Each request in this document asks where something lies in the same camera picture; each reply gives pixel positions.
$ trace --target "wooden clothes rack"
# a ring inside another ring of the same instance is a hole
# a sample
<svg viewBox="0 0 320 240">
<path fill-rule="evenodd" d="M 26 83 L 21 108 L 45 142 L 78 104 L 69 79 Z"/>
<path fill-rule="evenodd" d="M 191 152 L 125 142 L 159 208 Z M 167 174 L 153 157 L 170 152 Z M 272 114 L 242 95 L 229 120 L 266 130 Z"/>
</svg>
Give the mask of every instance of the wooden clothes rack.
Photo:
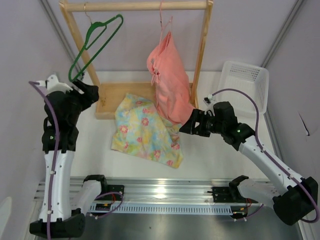
<svg viewBox="0 0 320 240">
<path fill-rule="evenodd" d="M 204 10 L 202 30 L 199 42 L 199 49 L 194 70 L 193 82 L 190 83 L 191 96 L 190 103 L 198 108 L 197 87 L 200 76 L 201 64 L 205 52 L 207 34 L 213 8 L 213 0 L 203 1 L 165 1 L 162 3 L 162 10 Z M 59 5 L 63 17 L 68 25 L 70 33 L 74 39 L 76 47 L 80 51 L 84 40 L 74 18 L 73 12 L 120 12 L 120 11 L 156 11 L 160 10 L 160 2 L 86 2 L 68 3 L 68 0 L 59 0 Z M 91 59 L 85 50 L 81 58 L 84 64 Z M 126 93 L 131 93 L 155 100 L 155 86 L 150 82 L 131 82 L 131 83 L 100 83 L 96 70 L 91 63 L 87 67 L 88 74 L 92 83 L 99 87 L 99 101 L 97 103 L 95 117 L 97 119 L 114 119 L 115 111 Z"/>
</svg>

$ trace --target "plastic laundry basket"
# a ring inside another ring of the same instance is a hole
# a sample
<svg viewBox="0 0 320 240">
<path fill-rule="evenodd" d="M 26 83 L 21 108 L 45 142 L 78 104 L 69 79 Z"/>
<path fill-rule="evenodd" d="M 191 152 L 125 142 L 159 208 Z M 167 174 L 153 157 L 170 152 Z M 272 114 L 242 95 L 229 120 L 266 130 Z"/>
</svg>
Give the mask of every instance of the plastic laundry basket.
<svg viewBox="0 0 320 240">
<path fill-rule="evenodd" d="M 218 90 L 237 89 L 248 94 L 257 104 L 259 113 L 267 110 L 269 72 L 267 69 L 236 61 L 223 65 Z M 236 114 L 254 117 L 255 108 L 250 100 L 238 92 L 223 91 L 216 95 L 217 102 L 228 101 Z"/>
</svg>

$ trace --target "gray wall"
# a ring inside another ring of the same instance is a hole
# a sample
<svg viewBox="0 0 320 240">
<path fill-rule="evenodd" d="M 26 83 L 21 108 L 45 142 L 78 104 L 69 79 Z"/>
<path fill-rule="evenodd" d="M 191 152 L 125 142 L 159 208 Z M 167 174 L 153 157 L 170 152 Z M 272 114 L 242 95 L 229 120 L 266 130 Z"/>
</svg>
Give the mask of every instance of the gray wall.
<svg viewBox="0 0 320 240">
<path fill-rule="evenodd" d="M 268 66 L 268 109 L 285 162 L 320 183 L 320 1 L 308 0 Z M 303 119 L 310 136 L 306 135 Z M 320 223 L 312 225 L 320 238 Z"/>
<path fill-rule="evenodd" d="M 44 103 L 28 81 L 66 77 L 71 63 L 36 0 L 2 2 L 0 32 L 0 202 L 13 199 L 2 239 L 20 240 L 45 175 Z"/>
<path fill-rule="evenodd" d="M 141 1 L 121 0 L 121 2 Z M 77 48 L 61 14 L 58 1 L 48 0 L 48 2 L 73 52 L 77 55 Z M 83 3 L 86 1 L 70 0 L 69 2 Z M 98 2 L 117 2 L 117 0 Z M 261 65 L 295 2 L 296 0 L 215 0 L 202 70 L 221 71 L 226 60 Z M 194 71 L 204 11 L 162 12 L 164 22 L 167 22 L 171 15 L 173 16 L 172 31 L 176 47 L 185 69 Z M 94 22 L 105 22 L 116 14 L 116 12 L 88 13 Z M 97 70 L 104 71 L 146 71 L 147 57 L 159 43 L 159 11 L 129 11 L 122 12 L 122 14 L 124 16 L 123 26 L 93 64 Z M 82 36 L 85 36 L 90 26 L 89 19 L 84 12 L 76 12 L 74 17 Z M 104 34 L 101 40 L 92 46 L 93 49 L 89 51 L 91 56 L 100 48 L 103 40 L 110 36 L 116 25 L 111 24 L 107 30 L 109 33 Z"/>
</svg>

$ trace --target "pink garment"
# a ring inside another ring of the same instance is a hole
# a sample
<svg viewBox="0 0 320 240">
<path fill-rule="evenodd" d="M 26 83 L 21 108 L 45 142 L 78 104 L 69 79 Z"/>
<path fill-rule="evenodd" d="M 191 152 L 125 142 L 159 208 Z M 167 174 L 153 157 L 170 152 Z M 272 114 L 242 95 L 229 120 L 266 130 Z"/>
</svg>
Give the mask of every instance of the pink garment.
<svg viewBox="0 0 320 240">
<path fill-rule="evenodd" d="M 151 84 L 155 83 L 156 109 L 159 115 L 173 124 L 185 124 L 194 107 L 189 103 L 189 78 L 171 31 L 151 52 L 146 66 L 152 74 Z"/>
</svg>

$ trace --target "white tabletop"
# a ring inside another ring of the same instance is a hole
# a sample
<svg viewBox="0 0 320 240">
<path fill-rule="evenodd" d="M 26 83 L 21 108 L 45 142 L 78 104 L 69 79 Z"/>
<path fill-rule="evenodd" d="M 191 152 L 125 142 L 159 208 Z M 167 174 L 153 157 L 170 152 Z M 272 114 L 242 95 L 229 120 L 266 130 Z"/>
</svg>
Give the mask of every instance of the white tabletop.
<svg viewBox="0 0 320 240">
<path fill-rule="evenodd" d="M 193 79 L 193 72 L 187 72 Z M 97 72 L 101 82 L 150 81 L 144 71 Z M 199 108 L 206 109 L 203 98 L 217 90 L 220 72 L 201 72 L 197 89 Z M 86 73 L 84 82 L 91 84 Z M 103 174 L 115 178 L 171 178 L 171 179 L 233 179 L 246 175 L 253 179 L 267 177 L 245 156 L 226 144 L 218 134 L 210 138 L 180 133 L 184 159 L 178 169 L 164 164 L 111 150 L 116 132 L 115 120 L 97 120 L 96 105 L 81 113 L 77 128 L 79 136 L 72 164 L 71 176 Z M 255 119 L 238 115 L 238 121 L 254 129 Z M 259 138 L 272 148 L 263 116 L 259 120 Z"/>
</svg>

